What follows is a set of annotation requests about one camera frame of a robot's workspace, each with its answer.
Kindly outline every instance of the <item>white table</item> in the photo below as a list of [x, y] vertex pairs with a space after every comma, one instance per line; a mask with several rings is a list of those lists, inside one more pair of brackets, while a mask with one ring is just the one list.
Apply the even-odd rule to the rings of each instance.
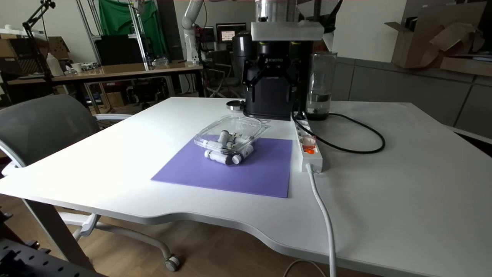
[[[230, 113], [225, 104], [167, 101], [0, 181], [0, 193], [144, 225], [196, 221], [238, 228], [279, 253], [327, 262], [322, 213], [301, 173], [296, 144], [290, 199], [151, 181], [202, 128]], [[388, 150], [376, 156], [324, 148], [328, 170], [317, 182], [336, 225], [341, 265], [384, 276], [490, 276], [492, 161], [413, 105], [334, 104], [333, 110], [388, 139]], [[379, 144], [339, 119], [314, 130], [353, 148]], [[296, 133], [291, 122], [271, 122], [265, 138], [296, 139]]]

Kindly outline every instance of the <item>chair wheel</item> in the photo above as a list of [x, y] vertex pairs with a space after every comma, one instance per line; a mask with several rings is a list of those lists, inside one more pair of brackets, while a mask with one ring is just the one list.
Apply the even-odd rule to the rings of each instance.
[[170, 259], [167, 261], [167, 268], [170, 271], [179, 271], [182, 267], [181, 261], [176, 256], [170, 256]]

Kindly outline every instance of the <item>wooden floor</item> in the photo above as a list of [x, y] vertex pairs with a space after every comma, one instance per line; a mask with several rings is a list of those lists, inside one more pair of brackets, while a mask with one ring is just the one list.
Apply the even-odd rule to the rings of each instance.
[[[44, 235], [30, 211], [18, 199], [0, 196], [2, 211], [15, 215], [7, 225], [25, 242], [38, 241], [53, 256], [62, 258]], [[176, 222], [159, 227], [138, 227], [116, 221], [145, 235], [161, 238], [184, 261], [184, 268], [170, 273], [164, 267], [161, 251], [144, 244], [102, 231], [82, 239], [81, 245], [93, 261], [96, 270], [118, 277], [282, 277], [296, 259], [271, 251], [261, 241], [242, 231], [219, 228], [194, 222]], [[301, 265], [290, 277], [319, 277], [311, 265]], [[342, 277], [370, 277], [341, 270]]]

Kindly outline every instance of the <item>power strip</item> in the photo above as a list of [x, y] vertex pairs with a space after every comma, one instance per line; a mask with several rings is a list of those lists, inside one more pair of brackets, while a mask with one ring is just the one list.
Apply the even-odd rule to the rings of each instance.
[[[311, 131], [310, 122], [308, 121], [298, 121], [299, 125]], [[298, 138], [301, 144], [301, 151], [304, 155], [302, 158], [302, 171], [307, 173], [307, 165], [313, 165], [314, 173], [322, 173], [324, 171], [324, 156], [319, 148], [317, 139], [304, 131], [302, 128], [298, 127], [294, 122], [296, 130], [298, 130]]]

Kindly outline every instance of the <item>purple mat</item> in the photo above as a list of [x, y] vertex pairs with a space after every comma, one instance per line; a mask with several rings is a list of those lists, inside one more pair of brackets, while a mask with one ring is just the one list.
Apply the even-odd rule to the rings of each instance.
[[287, 199], [293, 141], [259, 139], [254, 147], [247, 162], [227, 167], [205, 159], [205, 150], [190, 142], [153, 181]]

